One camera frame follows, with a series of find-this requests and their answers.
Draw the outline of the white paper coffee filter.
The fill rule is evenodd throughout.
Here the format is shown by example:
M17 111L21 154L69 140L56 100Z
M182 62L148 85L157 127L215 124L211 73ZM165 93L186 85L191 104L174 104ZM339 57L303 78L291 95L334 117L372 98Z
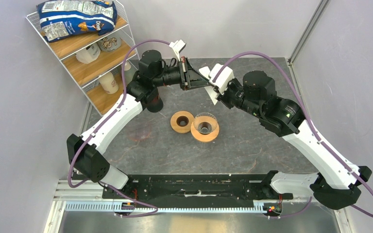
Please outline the white paper coffee filter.
M199 73L203 75L210 84L213 84L213 78L215 77L216 73L221 68L221 65L219 63L215 64L215 66L210 70L209 67L202 67L199 69ZM218 103L217 96L219 95L215 90L213 86L207 86L204 88L207 92L207 94L210 97L210 100L214 105Z

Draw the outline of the clear glass dripper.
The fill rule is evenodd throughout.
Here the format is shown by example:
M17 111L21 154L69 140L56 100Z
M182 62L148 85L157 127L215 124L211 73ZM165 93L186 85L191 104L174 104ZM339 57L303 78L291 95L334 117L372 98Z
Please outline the clear glass dripper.
M210 134L218 128L216 117L208 112L202 112L195 116L193 121L194 129L200 134Z

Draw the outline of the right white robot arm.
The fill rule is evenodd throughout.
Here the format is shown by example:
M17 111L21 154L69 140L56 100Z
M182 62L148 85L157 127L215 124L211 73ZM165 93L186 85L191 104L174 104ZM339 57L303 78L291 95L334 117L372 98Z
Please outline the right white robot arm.
M361 195L359 186L369 179L371 170L356 165L346 168L347 161L343 156L335 158L323 142L316 139L300 106L277 95L273 78L264 71L251 71L239 81L232 71L224 70L221 74L212 74L211 82L218 101L258 118L266 130L293 145L317 169L311 174L270 172L267 181L261 185L264 197L272 199L278 194L312 196L333 210L357 202Z

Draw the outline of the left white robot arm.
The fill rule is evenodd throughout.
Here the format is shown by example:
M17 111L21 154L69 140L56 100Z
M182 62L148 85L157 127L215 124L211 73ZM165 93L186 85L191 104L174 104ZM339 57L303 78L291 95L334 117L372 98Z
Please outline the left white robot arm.
M78 170L88 180L114 187L121 198L128 198L133 185L123 171L112 166L103 156L112 140L138 114L147 109L162 110L158 88L179 85L182 90L210 86L208 67L195 69L186 57L175 57L167 65L157 50L144 52L138 62L138 71L127 84L117 103L92 129L67 139L70 170Z

